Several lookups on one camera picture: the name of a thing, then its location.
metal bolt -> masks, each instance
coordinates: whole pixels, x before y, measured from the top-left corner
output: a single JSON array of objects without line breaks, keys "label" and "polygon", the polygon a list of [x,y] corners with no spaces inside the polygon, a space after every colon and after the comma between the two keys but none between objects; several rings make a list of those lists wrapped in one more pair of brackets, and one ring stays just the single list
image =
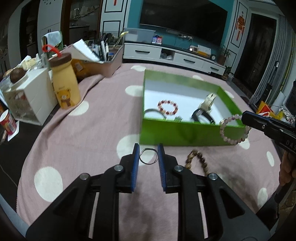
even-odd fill
[{"label": "metal bolt", "polygon": [[117,172],[120,172],[120,171],[123,170],[123,166],[121,166],[121,165],[116,165],[116,166],[114,167],[114,170],[117,171]]},{"label": "metal bolt", "polygon": [[175,171],[177,171],[177,172],[181,172],[181,171],[183,171],[183,167],[180,166],[180,165],[175,166],[174,169],[175,169]]},{"label": "metal bolt", "polygon": [[88,179],[89,175],[87,173],[82,173],[79,177],[81,180],[86,180]]},{"label": "metal bolt", "polygon": [[209,178],[214,181],[218,179],[218,175],[216,173],[210,173]]}]

bear illustration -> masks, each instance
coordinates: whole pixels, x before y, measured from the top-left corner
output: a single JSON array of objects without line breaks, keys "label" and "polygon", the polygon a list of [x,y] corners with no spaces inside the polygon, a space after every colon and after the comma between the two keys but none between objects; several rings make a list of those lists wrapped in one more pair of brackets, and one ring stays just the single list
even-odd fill
[{"label": "bear illustration", "polygon": [[70,89],[57,91],[57,97],[61,100],[61,107],[67,109],[71,106],[74,106],[73,101],[71,100]]}]

white tv cabinet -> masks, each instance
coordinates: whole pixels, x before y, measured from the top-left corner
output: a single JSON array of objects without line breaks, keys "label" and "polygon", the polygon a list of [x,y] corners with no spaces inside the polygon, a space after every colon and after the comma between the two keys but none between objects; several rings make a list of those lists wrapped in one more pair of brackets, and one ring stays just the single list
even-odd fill
[{"label": "white tv cabinet", "polygon": [[[172,55],[172,59],[167,60],[161,58],[160,55],[162,52]],[[205,73],[213,72],[219,75],[223,75],[225,71],[225,67],[215,61],[196,54],[192,54],[189,51],[187,52],[180,49],[174,49],[173,46],[167,47],[165,45],[125,42],[123,58],[161,62],[194,69]]]}]

black watch strap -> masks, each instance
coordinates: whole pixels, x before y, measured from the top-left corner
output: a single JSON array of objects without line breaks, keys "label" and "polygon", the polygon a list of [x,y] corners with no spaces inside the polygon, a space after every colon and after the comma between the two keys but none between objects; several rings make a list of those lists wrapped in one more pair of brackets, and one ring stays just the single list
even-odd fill
[{"label": "black watch strap", "polygon": [[[197,112],[199,112],[199,111],[201,111],[202,109],[197,109],[197,110],[195,110],[194,112],[193,112],[193,114],[192,114],[192,119],[194,120],[194,121],[196,121],[196,122],[200,122],[199,121],[199,119],[198,119],[198,116],[196,115],[197,114]],[[213,118],[208,114],[208,113],[206,113],[204,110],[202,110],[202,113],[200,114],[200,115],[203,115],[204,117],[206,117],[208,120],[209,120],[209,122],[211,123],[211,124],[215,124],[215,121],[213,120]]]}]

television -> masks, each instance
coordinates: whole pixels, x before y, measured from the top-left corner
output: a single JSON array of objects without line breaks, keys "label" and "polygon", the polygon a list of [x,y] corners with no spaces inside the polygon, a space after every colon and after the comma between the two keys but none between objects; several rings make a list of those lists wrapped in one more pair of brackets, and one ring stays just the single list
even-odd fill
[{"label": "television", "polygon": [[209,0],[144,0],[140,24],[162,27],[220,45],[227,11]]}]

